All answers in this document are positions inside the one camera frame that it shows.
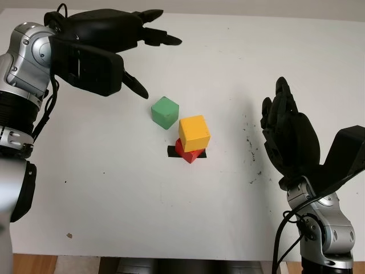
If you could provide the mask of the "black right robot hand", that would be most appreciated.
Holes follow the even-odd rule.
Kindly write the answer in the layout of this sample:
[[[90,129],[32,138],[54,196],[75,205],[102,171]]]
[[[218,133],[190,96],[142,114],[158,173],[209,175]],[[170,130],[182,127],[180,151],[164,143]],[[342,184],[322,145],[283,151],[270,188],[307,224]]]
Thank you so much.
[[[293,181],[319,164],[318,137],[308,119],[299,112],[290,87],[284,77],[275,84],[275,97],[262,102],[262,133],[267,155],[283,178],[282,190],[291,188]]]

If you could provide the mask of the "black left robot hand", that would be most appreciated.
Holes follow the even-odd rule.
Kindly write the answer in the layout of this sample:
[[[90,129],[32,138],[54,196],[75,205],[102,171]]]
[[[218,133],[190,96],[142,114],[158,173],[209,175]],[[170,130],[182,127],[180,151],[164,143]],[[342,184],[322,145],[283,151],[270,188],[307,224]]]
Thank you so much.
[[[119,54],[137,47],[139,41],[149,46],[180,45],[182,41],[166,31],[144,27],[162,14],[159,9],[131,13],[98,9],[70,17],[58,11],[46,13],[44,24],[55,31],[49,37],[50,75],[101,96],[110,96],[125,85],[147,99],[147,90],[127,73]]]

